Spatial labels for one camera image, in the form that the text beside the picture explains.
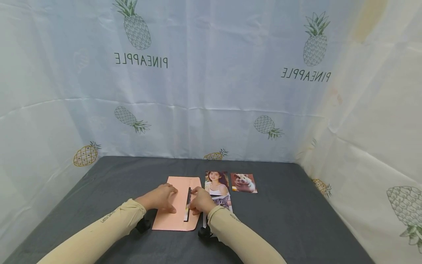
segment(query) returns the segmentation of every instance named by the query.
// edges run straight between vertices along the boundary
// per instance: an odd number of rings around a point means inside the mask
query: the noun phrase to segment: hand
[[[148,211],[149,209],[167,209],[170,213],[176,213],[176,208],[170,204],[168,198],[172,193],[177,193],[177,189],[170,183],[162,184],[156,189],[135,199]]]
[[[189,205],[189,209],[193,210],[193,215],[198,215],[201,212],[208,215],[210,211],[216,207],[211,195],[201,187],[196,187],[191,193],[196,193],[196,198],[193,199]]]

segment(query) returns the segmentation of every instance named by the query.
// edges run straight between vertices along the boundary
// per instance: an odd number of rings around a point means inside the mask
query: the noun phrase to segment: hamster
[[[248,174],[235,174],[235,185],[238,191],[253,193],[255,184],[249,179]]]

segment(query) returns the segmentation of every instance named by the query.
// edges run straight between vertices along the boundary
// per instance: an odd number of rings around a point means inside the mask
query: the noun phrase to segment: pink envelope
[[[173,177],[170,176],[167,180],[172,184],[178,192],[170,196],[171,204],[176,208],[176,213],[171,214],[166,210],[158,210],[157,215],[152,225],[152,230],[173,230],[173,231],[192,231],[196,228],[199,215],[193,215],[192,210],[189,211],[189,220],[184,222],[184,214],[186,202],[189,192],[197,186],[201,187],[201,180],[199,177]],[[196,197],[196,194],[191,195],[191,200]]]

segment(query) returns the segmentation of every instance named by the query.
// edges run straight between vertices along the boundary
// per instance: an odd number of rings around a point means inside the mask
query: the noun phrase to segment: left hand
[[[135,202],[140,203],[147,211],[149,209],[166,209],[174,214],[176,213],[176,208],[168,200],[172,193],[177,193],[177,189],[170,183],[166,183],[138,197]]]

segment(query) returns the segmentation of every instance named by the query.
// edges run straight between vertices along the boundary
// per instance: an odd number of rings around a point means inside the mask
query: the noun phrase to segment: pineapple text
[[[156,57],[156,56],[138,56],[138,54],[132,53],[123,53],[124,55],[120,57],[120,54],[115,52],[116,55],[116,64],[132,64],[132,65],[144,65],[149,67],[157,68],[168,68],[167,58]]]
[[[305,71],[305,70],[300,70],[300,69],[291,69],[289,72],[288,68],[283,68],[284,71],[281,73],[281,77],[282,78],[298,78],[298,76],[300,76],[300,80],[301,81],[309,81],[309,82],[323,82],[326,81],[328,82],[328,79],[331,76],[331,72],[319,72],[319,71],[314,71],[313,73],[311,73],[310,71]]]

